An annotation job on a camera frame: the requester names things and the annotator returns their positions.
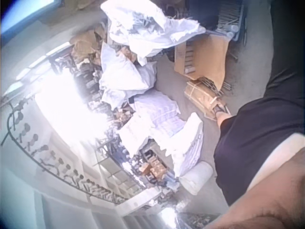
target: metal railing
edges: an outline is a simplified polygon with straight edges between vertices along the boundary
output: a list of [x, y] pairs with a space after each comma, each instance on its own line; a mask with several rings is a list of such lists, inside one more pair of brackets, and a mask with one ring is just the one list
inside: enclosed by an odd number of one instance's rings
[[[31, 131], [31, 126], [28, 123], [24, 124], [24, 129], [18, 134], [18, 137], [14, 137], [12, 131], [16, 131], [16, 126], [23, 120], [23, 107], [25, 104], [28, 104], [29, 101], [34, 99], [35, 95], [32, 95], [28, 98], [22, 99], [16, 107], [13, 107], [11, 103], [9, 105], [12, 108], [12, 112], [9, 114], [7, 120], [7, 129], [8, 132], [5, 135], [1, 146], [3, 146], [6, 138], [9, 136], [12, 141], [18, 146], [18, 148], [34, 161], [43, 172], [50, 174], [51, 176], [57, 178], [63, 183], [85, 193], [89, 197], [95, 197], [97, 199], [105, 200], [114, 204], [121, 204], [127, 200], [111, 190], [108, 190], [101, 185], [87, 179], [84, 175], [80, 174], [76, 169], [72, 168], [71, 165], [66, 164], [65, 161], [60, 158], [53, 150], [49, 150], [48, 145], [36, 146], [35, 143], [38, 141], [38, 134], [33, 134], [31, 141], [25, 143], [26, 146], [22, 146], [24, 136], [28, 136]], [[43, 159], [37, 158], [37, 155], [45, 155]]]

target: floor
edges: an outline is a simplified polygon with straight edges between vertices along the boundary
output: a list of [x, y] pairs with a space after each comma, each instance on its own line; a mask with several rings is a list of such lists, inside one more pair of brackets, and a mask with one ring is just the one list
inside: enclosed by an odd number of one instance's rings
[[[230, 50], [238, 56], [238, 62], [227, 57], [225, 80], [232, 84], [233, 90], [226, 91], [223, 100], [227, 102], [233, 115], [245, 103], [260, 98], [265, 89], [271, 71], [273, 56], [272, 25], [267, 0], [250, 0], [247, 14], [247, 44], [232, 43]], [[207, 161], [214, 168], [213, 154], [219, 138], [216, 122], [204, 118], [203, 113], [185, 96], [184, 89], [188, 79], [173, 70], [173, 63], [166, 56], [158, 62], [156, 88], [171, 99], [177, 101], [181, 118], [187, 120], [196, 112], [204, 121], [204, 141], [201, 160]], [[224, 213], [228, 205], [215, 182], [216, 172], [204, 185], [197, 196], [186, 190], [178, 192], [178, 209], [191, 213]]]

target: black shorts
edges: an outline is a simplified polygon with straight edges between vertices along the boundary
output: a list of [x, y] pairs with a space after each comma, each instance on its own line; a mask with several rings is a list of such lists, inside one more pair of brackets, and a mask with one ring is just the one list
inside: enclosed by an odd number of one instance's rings
[[291, 0], [272, 2], [274, 57], [264, 97], [221, 124], [216, 182], [229, 205], [247, 191], [281, 142], [293, 133], [304, 134], [304, 22], [297, 7]]

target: person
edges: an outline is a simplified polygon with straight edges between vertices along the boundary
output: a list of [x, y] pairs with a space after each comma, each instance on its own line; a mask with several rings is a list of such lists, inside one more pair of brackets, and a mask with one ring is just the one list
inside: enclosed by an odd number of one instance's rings
[[274, 57], [263, 98], [244, 105], [236, 116], [215, 109], [221, 130], [214, 153], [216, 182], [232, 205], [218, 226], [293, 228], [300, 219], [305, 222], [301, 9], [291, 0], [271, 2]]

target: white bucket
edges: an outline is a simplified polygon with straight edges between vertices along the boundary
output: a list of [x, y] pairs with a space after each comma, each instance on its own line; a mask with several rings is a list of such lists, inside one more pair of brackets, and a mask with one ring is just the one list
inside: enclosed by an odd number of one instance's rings
[[207, 162], [201, 161], [184, 176], [179, 177], [179, 181], [189, 193], [196, 196], [212, 174], [213, 168]]

